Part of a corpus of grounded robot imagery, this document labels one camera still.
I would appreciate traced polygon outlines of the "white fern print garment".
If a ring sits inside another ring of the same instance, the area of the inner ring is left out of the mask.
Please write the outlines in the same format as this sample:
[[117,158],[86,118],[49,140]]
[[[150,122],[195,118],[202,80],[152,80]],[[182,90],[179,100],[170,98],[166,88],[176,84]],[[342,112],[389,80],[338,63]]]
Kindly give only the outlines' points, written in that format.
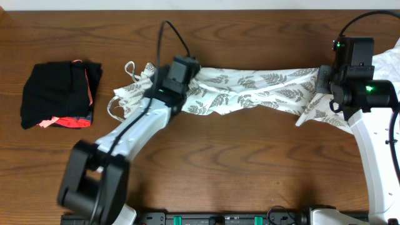
[[316,92],[317,68],[252,71],[203,67],[191,80],[183,111],[196,115],[225,115],[266,106],[308,120],[330,124],[349,133],[342,113],[329,107],[332,97]]

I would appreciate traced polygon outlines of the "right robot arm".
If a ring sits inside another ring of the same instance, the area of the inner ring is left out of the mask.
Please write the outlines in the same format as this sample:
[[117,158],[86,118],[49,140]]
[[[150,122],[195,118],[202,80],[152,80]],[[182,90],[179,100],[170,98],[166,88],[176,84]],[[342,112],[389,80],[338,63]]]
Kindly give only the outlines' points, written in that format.
[[321,66],[316,92],[331,94],[357,142],[367,182],[368,224],[399,224],[399,160],[395,125],[399,101],[391,81],[375,79],[374,40],[340,35],[331,66]]

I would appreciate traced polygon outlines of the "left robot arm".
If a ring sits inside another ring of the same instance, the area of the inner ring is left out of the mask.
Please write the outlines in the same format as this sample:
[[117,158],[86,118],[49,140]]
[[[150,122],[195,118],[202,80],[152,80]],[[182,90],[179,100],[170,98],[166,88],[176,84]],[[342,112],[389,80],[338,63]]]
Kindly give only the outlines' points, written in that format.
[[200,68],[194,57],[175,56],[170,66],[156,70],[152,87],[117,128],[94,143],[78,141],[57,203],[80,215],[85,224],[133,224],[137,213],[126,204],[130,163],[181,112]]

